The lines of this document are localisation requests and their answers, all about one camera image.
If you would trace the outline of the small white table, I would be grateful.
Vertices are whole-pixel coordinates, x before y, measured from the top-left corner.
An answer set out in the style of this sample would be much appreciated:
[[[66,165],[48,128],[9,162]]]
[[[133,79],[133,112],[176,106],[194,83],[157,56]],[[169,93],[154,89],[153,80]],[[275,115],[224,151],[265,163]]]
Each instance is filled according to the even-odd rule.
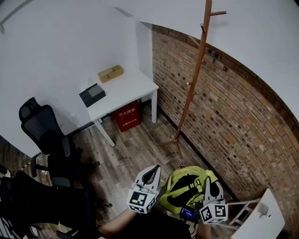
[[[259,203],[269,206],[270,219],[259,218]],[[259,203],[231,239],[276,239],[278,237],[285,225],[285,220],[270,189],[266,189]]]

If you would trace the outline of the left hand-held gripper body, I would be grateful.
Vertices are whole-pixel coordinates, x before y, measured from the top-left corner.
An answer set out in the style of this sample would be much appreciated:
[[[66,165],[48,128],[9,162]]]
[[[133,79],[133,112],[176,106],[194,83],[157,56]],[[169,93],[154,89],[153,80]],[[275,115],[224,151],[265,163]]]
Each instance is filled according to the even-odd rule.
[[[132,189],[128,191],[128,208],[140,214],[147,214],[156,203],[158,194],[155,189],[133,183]]]

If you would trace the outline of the black box with grey lid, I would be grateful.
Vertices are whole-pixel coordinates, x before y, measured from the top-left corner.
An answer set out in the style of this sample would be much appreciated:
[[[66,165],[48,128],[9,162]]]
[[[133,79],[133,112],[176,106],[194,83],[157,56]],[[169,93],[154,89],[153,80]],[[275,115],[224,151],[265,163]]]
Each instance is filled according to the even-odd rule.
[[[86,88],[79,94],[85,106],[88,108],[106,96],[105,91],[98,85],[94,84]]]

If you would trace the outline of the red box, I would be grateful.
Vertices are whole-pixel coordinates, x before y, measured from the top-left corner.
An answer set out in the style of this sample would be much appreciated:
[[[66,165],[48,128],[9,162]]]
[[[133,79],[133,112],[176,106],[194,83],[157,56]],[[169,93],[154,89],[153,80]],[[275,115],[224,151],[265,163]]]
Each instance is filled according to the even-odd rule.
[[[113,112],[113,118],[121,132],[127,131],[141,123],[138,101],[133,101]]]

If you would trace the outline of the small white grey device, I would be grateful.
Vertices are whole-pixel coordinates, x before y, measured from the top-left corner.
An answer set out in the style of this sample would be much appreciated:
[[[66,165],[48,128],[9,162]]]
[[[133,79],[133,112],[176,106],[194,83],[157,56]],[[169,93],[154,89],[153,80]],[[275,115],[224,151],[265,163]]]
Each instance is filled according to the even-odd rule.
[[[267,220],[271,218],[271,214],[269,213],[269,206],[259,203],[258,207],[259,218],[261,220]]]

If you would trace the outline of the light wooden frame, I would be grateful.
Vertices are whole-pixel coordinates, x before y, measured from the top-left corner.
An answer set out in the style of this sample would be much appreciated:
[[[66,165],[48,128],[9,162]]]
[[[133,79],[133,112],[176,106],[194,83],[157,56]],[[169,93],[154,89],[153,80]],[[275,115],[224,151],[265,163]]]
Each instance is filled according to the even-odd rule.
[[[223,220],[219,225],[237,231],[251,215],[260,199],[226,203],[228,206],[228,219]]]

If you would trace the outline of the yellow-green black backpack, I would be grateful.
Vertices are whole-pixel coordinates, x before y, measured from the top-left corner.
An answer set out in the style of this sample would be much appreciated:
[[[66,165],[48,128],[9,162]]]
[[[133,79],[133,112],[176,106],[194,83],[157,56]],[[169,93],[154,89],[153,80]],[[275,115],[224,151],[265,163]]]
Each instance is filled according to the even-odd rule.
[[[218,181],[213,171],[198,166],[189,166],[175,170],[165,186],[166,192],[160,197],[159,204],[168,211],[179,214],[185,205],[194,207],[200,200],[204,200],[205,180],[210,177],[211,183]]]

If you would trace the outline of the white desk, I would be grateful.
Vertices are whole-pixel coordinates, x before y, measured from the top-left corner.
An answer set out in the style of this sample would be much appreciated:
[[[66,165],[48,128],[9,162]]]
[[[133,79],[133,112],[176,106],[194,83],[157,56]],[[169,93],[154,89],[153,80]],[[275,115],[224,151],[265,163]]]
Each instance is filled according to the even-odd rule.
[[[103,128],[102,118],[113,111],[135,101],[151,96],[151,121],[157,122],[157,91],[158,85],[136,67],[126,67],[124,73],[106,83],[97,83],[106,96],[90,107],[87,112],[103,137],[114,147],[115,143]]]

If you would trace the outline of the person's black clothing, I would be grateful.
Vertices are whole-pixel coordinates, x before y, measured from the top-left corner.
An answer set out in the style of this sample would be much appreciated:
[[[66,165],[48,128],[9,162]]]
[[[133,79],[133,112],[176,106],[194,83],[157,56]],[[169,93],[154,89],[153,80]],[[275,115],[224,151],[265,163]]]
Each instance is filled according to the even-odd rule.
[[[184,222],[166,214],[148,213],[137,214],[121,232],[108,239],[192,239],[192,237]]]

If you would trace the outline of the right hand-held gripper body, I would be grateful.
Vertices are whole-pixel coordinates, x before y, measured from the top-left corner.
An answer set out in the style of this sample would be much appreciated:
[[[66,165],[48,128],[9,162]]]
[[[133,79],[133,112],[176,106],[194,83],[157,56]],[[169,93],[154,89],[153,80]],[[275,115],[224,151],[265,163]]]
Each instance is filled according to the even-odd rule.
[[[199,215],[204,224],[218,224],[228,219],[228,205],[224,198],[208,197],[203,200]]]

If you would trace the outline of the black mesh office chair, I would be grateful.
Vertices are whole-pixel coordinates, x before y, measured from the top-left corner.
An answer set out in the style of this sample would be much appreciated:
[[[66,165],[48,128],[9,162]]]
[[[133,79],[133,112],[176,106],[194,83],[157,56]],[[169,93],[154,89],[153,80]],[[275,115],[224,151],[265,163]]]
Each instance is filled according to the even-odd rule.
[[[34,97],[28,99],[19,109],[21,129],[41,150],[39,156],[47,156],[47,166],[37,164],[37,156],[31,158],[31,175],[37,171],[49,172],[54,186],[74,187],[80,183],[87,188],[86,174],[99,163],[83,164],[82,148],[60,129],[50,105],[39,105]]]

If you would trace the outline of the person's right forearm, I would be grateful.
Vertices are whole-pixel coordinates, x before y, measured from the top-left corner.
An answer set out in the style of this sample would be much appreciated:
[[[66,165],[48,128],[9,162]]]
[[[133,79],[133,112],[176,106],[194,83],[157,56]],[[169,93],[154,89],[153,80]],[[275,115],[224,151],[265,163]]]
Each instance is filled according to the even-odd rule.
[[[195,239],[211,239],[211,226],[199,222]]]

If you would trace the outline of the wooden desk organizer box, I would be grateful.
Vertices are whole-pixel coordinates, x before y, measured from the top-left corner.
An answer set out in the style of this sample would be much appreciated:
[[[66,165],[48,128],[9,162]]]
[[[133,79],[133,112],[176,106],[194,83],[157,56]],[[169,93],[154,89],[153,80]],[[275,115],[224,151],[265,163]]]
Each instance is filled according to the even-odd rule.
[[[120,65],[116,65],[111,68],[107,68],[104,71],[98,73],[101,83],[105,83],[111,79],[114,79],[124,73],[123,68]]]

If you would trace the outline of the small black screen device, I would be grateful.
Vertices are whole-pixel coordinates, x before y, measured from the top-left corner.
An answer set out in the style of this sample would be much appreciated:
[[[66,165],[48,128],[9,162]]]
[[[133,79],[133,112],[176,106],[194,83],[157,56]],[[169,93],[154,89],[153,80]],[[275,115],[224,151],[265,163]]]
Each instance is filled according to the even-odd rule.
[[[198,216],[195,213],[195,209],[190,206],[183,206],[179,213],[179,217],[185,221],[198,222]]]

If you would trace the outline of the yellow black striped tape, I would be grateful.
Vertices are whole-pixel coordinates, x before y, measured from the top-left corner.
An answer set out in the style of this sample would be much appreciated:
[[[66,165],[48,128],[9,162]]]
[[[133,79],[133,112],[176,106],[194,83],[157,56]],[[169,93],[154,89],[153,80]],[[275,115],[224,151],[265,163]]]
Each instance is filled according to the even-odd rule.
[[[19,169],[17,169],[15,171],[15,173],[17,173],[18,171],[23,171],[25,168],[29,167],[31,165],[31,162],[26,163],[25,165],[23,165],[22,167],[20,167]]]

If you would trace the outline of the person's left forearm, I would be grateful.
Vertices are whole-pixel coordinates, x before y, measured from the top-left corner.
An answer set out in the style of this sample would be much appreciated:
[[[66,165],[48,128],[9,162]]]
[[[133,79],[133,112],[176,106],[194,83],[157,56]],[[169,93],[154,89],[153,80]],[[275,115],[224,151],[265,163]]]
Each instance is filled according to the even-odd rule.
[[[136,216],[136,211],[126,209],[120,215],[101,226],[99,231],[104,238],[111,238],[121,232]]]

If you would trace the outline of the wooden coat stand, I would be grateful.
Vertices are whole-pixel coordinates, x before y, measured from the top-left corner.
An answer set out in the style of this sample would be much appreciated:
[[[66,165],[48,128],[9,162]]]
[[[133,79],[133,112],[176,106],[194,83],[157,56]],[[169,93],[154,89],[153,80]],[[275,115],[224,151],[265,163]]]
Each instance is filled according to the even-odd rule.
[[[200,27],[201,27],[201,30],[202,30],[200,42],[198,43],[192,36],[188,35],[188,37],[195,44],[198,45],[199,53],[198,53],[198,58],[197,58],[197,61],[196,61],[192,81],[190,83],[190,88],[189,88],[189,92],[188,92],[188,95],[187,95],[187,99],[185,101],[184,110],[183,110],[183,113],[181,115],[180,123],[179,123],[179,126],[178,126],[177,130],[176,130],[176,134],[174,135],[173,140],[158,145],[159,147],[166,146],[166,145],[169,145],[169,144],[175,145],[176,149],[177,149],[177,152],[178,152],[178,155],[179,155],[181,160],[183,160],[183,157],[182,157],[182,153],[181,153],[181,150],[180,150],[179,140],[178,139],[179,139],[180,132],[181,132],[181,129],[182,129],[182,126],[183,126],[183,123],[184,123],[184,120],[185,120],[187,114],[194,114],[193,112],[189,111],[189,106],[190,106],[190,103],[191,103],[191,101],[193,100],[193,97],[194,97],[195,85],[196,85],[197,78],[198,78],[198,75],[199,75],[199,71],[200,71],[200,67],[201,67],[201,64],[202,64],[203,56],[205,54],[206,40],[207,40],[207,35],[208,35],[208,30],[209,30],[210,18],[211,18],[211,16],[223,15],[223,14],[227,13],[226,11],[213,12],[212,11],[212,2],[213,2],[212,0],[206,0],[205,12],[204,12],[204,21],[203,21],[203,23],[200,24]]]

